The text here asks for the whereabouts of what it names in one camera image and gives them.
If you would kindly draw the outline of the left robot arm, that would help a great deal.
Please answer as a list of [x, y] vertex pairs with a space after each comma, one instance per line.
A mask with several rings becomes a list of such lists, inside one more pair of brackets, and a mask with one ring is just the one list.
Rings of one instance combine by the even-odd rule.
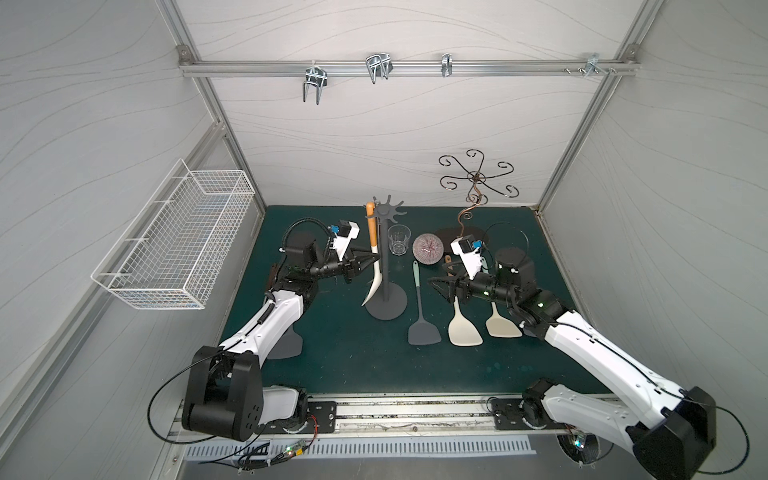
[[378, 259], [376, 253], [350, 245], [359, 232], [354, 222], [341, 220], [329, 226], [324, 250], [318, 249], [310, 232], [285, 239], [285, 263], [260, 310], [219, 345], [203, 346], [195, 353], [181, 415], [184, 429], [245, 441], [262, 425], [306, 421], [300, 390], [266, 387], [262, 366], [310, 307], [320, 280], [342, 277], [350, 282]]

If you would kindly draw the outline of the grey utensil mint handle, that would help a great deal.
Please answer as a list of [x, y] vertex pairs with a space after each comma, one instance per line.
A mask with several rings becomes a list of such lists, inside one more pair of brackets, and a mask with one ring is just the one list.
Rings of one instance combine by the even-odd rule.
[[435, 345], [442, 341], [442, 336], [438, 328], [426, 320], [423, 313], [423, 303], [421, 295], [420, 267], [417, 260], [412, 264], [414, 285], [416, 289], [417, 300], [417, 320], [409, 327], [407, 340], [411, 346]]

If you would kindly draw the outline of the cream utensil orange handle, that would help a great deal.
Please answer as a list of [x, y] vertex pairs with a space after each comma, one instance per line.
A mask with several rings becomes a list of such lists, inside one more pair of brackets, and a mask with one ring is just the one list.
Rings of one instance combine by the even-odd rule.
[[[376, 204], [374, 201], [370, 201], [365, 205], [365, 208], [366, 208], [366, 218], [367, 218], [367, 225], [369, 230], [371, 252], [378, 254], [379, 253], [379, 248], [378, 248], [379, 228], [378, 228], [378, 220], [375, 215]], [[382, 283], [383, 276], [381, 273], [379, 260], [376, 260], [373, 263], [372, 271], [373, 271], [373, 279], [372, 279], [368, 294], [362, 303], [363, 306], [366, 306], [369, 303], [369, 301], [376, 294], [376, 292], [378, 291]]]

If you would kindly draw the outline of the cream spatula mint handle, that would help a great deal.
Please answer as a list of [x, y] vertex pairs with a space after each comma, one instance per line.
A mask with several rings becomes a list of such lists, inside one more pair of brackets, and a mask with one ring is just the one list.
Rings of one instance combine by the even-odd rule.
[[523, 336], [520, 328], [511, 320], [503, 317], [495, 302], [491, 303], [491, 315], [485, 321], [488, 334], [493, 338], [514, 339]]

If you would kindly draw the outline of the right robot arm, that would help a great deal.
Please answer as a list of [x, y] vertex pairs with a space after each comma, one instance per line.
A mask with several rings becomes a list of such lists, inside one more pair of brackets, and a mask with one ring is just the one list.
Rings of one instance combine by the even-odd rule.
[[537, 284], [535, 266], [521, 249], [498, 252], [493, 272], [483, 268], [481, 241], [454, 241], [458, 262], [430, 284], [443, 296], [473, 298], [508, 309], [521, 330], [563, 352], [615, 395], [605, 401], [541, 379], [525, 390], [524, 418], [536, 429], [548, 423], [575, 427], [628, 451], [655, 479], [691, 479], [717, 441], [716, 402], [698, 386], [688, 389], [652, 371], [591, 326], [556, 294]]

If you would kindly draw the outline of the grey turner mint handle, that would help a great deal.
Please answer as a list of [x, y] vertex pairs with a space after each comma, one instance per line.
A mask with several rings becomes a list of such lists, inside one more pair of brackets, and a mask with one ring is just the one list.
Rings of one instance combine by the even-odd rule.
[[290, 326], [274, 345], [269, 360], [284, 360], [299, 356], [303, 351], [304, 339]]

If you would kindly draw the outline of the white spatula light wood handle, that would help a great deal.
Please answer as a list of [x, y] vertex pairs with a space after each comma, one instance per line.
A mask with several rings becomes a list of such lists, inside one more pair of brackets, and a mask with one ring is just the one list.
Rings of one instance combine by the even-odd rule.
[[[444, 256], [444, 269], [450, 277], [456, 275], [463, 276], [465, 274], [463, 264], [461, 262], [455, 264], [450, 255]], [[458, 347], [479, 346], [483, 343], [483, 339], [474, 324], [461, 312], [457, 290], [457, 283], [454, 282], [450, 290], [454, 306], [454, 317], [448, 325], [449, 340]]]

